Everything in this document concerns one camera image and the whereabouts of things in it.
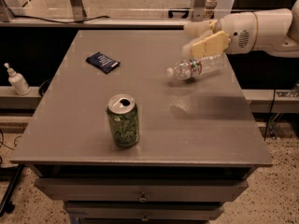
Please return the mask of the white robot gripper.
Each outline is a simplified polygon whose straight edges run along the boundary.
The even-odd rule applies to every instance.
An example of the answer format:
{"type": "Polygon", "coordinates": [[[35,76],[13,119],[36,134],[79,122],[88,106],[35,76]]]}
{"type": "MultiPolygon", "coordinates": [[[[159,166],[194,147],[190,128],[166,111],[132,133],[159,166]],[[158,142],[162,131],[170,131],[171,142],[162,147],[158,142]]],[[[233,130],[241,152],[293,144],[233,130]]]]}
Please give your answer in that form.
{"type": "Polygon", "coordinates": [[[184,25],[184,32],[198,37],[182,47],[184,59],[222,54],[244,54],[252,51],[257,34],[257,20],[253,12],[234,13],[219,19],[222,31],[213,34],[216,20],[192,21],[184,25]]]}

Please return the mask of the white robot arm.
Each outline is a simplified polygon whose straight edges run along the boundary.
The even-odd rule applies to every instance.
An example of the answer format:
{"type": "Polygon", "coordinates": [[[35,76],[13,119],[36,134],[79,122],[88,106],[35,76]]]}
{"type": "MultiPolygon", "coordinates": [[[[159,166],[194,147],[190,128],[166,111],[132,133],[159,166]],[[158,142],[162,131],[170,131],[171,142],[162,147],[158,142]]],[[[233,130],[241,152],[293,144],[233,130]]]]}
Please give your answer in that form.
{"type": "Polygon", "coordinates": [[[194,21],[184,26],[192,40],[182,47],[184,59],[216,54],[264,51],[284,58],[299,56],[298,2],[279,8],[226,15],[217,20],[194,21]]]}

